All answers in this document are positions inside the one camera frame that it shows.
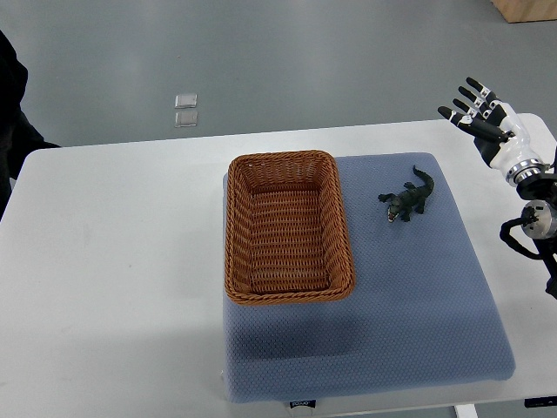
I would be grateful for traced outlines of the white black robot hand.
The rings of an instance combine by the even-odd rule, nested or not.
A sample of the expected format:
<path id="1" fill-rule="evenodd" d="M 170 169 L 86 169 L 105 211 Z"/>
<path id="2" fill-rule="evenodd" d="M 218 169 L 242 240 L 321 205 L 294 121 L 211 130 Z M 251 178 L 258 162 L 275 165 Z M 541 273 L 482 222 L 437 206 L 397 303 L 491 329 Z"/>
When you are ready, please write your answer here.
<path id="1" fill-rule="evenodd" d="M 484 163 L 499 171 L 516 187 L 523 179 L 541 174 L 547 165 L 530 147 L 530 135 L 513 107 L 479 81 L 468 78 L 453 107 L 441 106 L 438 113 L 464 133 Z"/>

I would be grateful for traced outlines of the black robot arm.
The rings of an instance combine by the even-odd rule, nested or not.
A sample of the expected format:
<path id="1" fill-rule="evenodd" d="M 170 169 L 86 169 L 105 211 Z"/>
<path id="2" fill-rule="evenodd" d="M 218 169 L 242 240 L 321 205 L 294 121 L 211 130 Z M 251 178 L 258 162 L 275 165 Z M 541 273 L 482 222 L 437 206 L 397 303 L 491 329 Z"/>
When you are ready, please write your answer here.
<path id="1" fill-rule="evenodd" d="M 518 218 L 500 228 L 500 239 L 515 252 L 541 260 L 549 272 L 546 293 L 556 295 L 556 164 L 546 165 L 537 159 L 520 162 L 508 172 L 511 184 L 527 203 Z M 512 234 L 519 227 L 532 240 L 537 251 L 524 247 Z"/>

